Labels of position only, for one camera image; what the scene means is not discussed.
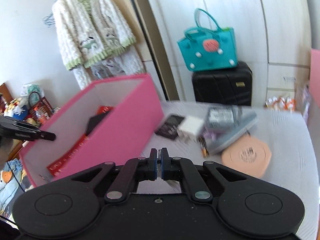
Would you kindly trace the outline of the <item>pink storage box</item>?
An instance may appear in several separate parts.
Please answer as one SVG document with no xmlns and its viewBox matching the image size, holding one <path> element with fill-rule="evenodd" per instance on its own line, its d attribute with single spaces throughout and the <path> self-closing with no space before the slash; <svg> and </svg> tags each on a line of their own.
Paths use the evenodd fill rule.
<svg viewBox="0 0 320 240">
<path fill-rule="evenodd" d="M 60 159 L 85 133 L 89 119 L 100 106 L 113 110 L 89 135 L 61 173 L 53 176 L 48 165 Z M 140 156 L 163 119 L 163 111 L 148 74 L 95 81 L 69 100 L 44 123 L 42 129 L 55 141 L 31 141 L 20 160 L 34 187 L 61 179 L 107 161 L 123 165 Z"/>
</svg>

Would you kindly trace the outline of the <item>grey wifi router device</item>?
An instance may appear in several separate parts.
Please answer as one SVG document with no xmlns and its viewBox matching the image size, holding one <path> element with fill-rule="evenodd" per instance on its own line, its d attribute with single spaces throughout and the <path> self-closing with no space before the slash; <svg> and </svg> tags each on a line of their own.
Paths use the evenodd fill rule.
<svg viewBox="0 0 320 240">
<path fill-rule="evenodd" d="M 210 130 L 227 130 L 239 123 L 242 109 L 236 106 L 215 106 L 208 108 L 205 127 Z"/>
</svg>

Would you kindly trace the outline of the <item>peach cushion compact case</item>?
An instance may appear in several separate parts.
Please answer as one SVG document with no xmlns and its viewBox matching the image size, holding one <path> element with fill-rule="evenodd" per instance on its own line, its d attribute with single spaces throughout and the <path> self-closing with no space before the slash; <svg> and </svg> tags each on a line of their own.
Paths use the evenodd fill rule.
<svg viewBox="0 0 320 240">
<path fill-rule="evenodd" d="M 270 163 L 272 153 L 266 143 L 244 135 L 221 154 L 222 164 L 255 178 L 261 178 Z"/>
</svg>

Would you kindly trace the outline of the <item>AA battery on table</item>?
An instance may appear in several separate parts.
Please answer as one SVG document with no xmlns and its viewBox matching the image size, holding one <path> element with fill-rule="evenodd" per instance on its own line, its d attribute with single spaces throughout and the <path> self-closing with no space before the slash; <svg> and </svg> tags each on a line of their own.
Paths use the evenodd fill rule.
<svg viewBox="0 0 320 240">
<path fill-rule="evenodd" d="M 201 146 L 201 151 L 202 151 L 202 155 L 204 158 L 208 158 L 209 157 L 209 153 L 206 147 L 206 141 L 204 139 L 204 137 L 199 137 L 199 143 Z"/>
</svg>

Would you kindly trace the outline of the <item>black flat battery pack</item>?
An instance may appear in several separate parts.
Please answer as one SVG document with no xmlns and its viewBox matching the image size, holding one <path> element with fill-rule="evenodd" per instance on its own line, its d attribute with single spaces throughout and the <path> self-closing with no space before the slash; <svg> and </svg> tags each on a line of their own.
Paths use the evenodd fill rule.
<svg viewBox="0 0 320 240">
<path fill-rule="evenodd" d="M 185 117 L 179 115 L 168 116 L 163 124 L 155 131 L 155 134 L 170 140 L 175 140 L 178 137 L 177 128 L 184 119 Z"/>
</svg>

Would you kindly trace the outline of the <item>white power adapter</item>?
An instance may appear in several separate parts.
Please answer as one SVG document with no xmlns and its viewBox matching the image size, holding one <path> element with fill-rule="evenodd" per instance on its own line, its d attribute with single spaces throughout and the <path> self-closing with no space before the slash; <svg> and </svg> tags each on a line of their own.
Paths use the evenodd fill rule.
<svg viewBox="0 0 320 240">
<path fill-rule="evenodd" d="M 204 129 L 204 119 L 186 116 L 177 127 L 177 134 L 183 140 L 197 141 Z"/>
</svg>

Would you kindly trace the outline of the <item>purple plastic clip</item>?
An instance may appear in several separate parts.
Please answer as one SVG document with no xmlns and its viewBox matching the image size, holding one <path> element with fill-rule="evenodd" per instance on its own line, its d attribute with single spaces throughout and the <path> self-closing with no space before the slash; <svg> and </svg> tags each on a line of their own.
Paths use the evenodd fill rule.
<svg viewBox="0 0 320 240">
<path fill-rule="evenodd" d="M 204 132 L 202 133 L 202 137 L 206 140 L 216 140 L 217 139 L 217 133 L 211 130 L 205 129 Z"/>
</svg>

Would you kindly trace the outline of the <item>red patterned box liner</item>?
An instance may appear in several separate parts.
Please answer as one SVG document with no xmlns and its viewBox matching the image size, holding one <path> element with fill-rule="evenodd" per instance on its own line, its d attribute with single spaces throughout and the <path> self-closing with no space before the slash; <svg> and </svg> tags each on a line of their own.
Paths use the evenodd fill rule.
<svg viewBox="0 0 320 240">
<path fill-rule="evenodd" d="M 112 106 L 100 106 L 96 114 L 103 113 L 106 111 L 113 111 L 114 107 Z M 66 164 L 79 152 L 83 145 L 87 142 L 89 136 L 84 134 L 76 141 L 76 143 L 59 159 L 47 166 L 47 170 L 52 176 L 58 176 Z"/>
</svg>

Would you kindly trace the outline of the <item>grey long remote case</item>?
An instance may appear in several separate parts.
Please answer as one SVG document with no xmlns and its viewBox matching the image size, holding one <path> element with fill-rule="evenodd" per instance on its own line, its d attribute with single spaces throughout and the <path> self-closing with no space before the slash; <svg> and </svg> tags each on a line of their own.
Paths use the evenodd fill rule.
<svg viewBox="0 0 320 240">
<path fill-rule="evenodd" d="M 258 117 L 255 112 L 251 112 L 246 115 L 240 121 L 240 123 L 233 127 L 229 132 L 219 137 L 215 141 L 207 143 L 207 150 L 209 155 L 218 154 L 231 146 L 231 144 L 235 143 L 243 135 L 245 135 L 257 122 Z"/>
</svg>

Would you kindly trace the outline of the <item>black square device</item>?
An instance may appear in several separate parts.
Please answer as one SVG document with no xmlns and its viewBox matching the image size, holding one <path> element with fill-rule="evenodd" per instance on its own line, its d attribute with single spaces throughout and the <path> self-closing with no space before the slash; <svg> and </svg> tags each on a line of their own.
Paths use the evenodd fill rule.
<svg viewBox="0 0 320 240">
<path fill-rule="evenodd" d="M 86 126 L 85 136 L 88 137 L 110 112 L 106 111 L 90 117 Z"/>
</svg>

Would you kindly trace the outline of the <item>black suitcase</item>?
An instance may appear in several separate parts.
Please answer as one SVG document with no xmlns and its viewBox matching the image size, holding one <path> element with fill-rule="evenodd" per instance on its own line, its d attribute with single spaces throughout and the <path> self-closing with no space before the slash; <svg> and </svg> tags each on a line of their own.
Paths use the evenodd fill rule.
<svg viewBox="0 0 320 240">
<path fill-rule="evenodd" d="M 197 102 L 250 106 L 252 104 L 252 71 L 240 61 L 235 68 L 206 70 L 192 75 Z"/>
</svg>

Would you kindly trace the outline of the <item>white knit garment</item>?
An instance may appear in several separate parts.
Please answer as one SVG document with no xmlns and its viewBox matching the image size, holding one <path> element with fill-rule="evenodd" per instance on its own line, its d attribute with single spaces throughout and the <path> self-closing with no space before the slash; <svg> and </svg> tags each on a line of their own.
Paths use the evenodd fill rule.
<svg viewBox="0 0 320 240">
<path fill-rule="evenodd" d="M 121 55 L 104 59 L 88 68 L 78 65 L 72 70 L 72 73 L 80 89 L 83 90 L 93 81 L 124 75 L 145 74 L 146 69 L 135 47 L 130 46 Z"/>
</svg>

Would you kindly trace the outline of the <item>teal felt handbag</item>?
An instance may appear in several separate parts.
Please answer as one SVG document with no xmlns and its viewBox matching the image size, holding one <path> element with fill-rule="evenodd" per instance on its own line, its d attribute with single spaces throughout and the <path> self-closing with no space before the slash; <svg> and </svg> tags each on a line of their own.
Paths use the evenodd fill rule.
<svg viewBox="0 0 320 240">
<path fill-rule="evenodd" d="M 216 29 L 202 27 L 200 13 L 205 13 L 216 25 Z M 191 72 L 235 68 L 238 65 L 236 40 L 233 28 L 221 28 L 207 11 L 194 11 L 195 27 L 184 31 L 184 38 L 177 44 L 187 69 Z"/>
</svg>

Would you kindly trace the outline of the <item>cream green knit cardigan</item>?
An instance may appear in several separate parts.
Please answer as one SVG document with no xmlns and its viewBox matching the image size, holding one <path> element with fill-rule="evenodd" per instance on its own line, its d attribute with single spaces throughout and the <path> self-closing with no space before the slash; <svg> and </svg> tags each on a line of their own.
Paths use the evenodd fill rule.
<svg viewBox="0 0 320 240">
<path fill-rule="evenodd" d="M 52 12 L 67 70 L 119 56 L 136 41 L 113 0 L 56 0 Z"/>
</svg>

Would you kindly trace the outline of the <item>pink paper shopping bag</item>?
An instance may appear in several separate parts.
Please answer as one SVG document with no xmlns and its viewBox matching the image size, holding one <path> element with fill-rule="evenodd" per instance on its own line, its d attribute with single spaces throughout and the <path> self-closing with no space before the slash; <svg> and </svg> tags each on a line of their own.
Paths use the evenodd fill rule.
<svg viewBox="0 0 320 240">
<path fill-rule="evenodd" d="M 319 106 L 320 101 L 320 51 L 311 50 L 309 92 Z"/>
</svg>

